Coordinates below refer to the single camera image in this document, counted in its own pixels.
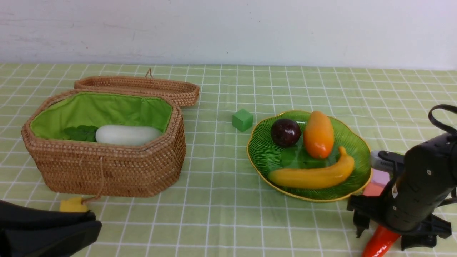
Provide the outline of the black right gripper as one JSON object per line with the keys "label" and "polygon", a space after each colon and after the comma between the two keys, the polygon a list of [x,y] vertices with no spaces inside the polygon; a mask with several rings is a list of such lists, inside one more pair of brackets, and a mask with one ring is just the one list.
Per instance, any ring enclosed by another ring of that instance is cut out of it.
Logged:
{"label": "black right gripper", "polygon": [[402,250],[433,248],[437,237],[450,237],[452,224],[433,211],[452,203],[452,152],[410,150],[403,156],[381,150],[379,157],[393,163],[393,178],[379,196],[349,197],[357,237],[370,221],[400,234]]}

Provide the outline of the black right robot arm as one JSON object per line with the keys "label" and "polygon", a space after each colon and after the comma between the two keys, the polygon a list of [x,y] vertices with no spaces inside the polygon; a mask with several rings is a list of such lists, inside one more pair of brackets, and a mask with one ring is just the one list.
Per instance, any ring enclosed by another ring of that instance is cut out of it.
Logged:
{"label": "black right robot arm", "polygon": [[433,248],[437,238],[452,235],[452,224],[437,217],[436,208],[456,203],[456,136],[448,133],[423,142],[404,155],[372,151],[372,164],[392,179],[378,196],[351,195],[347,210],[353,212],[357,238],[369,229],[378,230],[363,256],[384,255],[397,239],[401,250]]}

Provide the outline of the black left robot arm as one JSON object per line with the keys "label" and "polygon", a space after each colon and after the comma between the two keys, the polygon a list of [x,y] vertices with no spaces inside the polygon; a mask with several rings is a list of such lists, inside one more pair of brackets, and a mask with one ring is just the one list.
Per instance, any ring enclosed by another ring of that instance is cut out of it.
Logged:
{"label": "black left robot arm", "polygon": [[70,257],[93,244],[101,228],[92,211],[48,211],[0,202],[2,257]]}

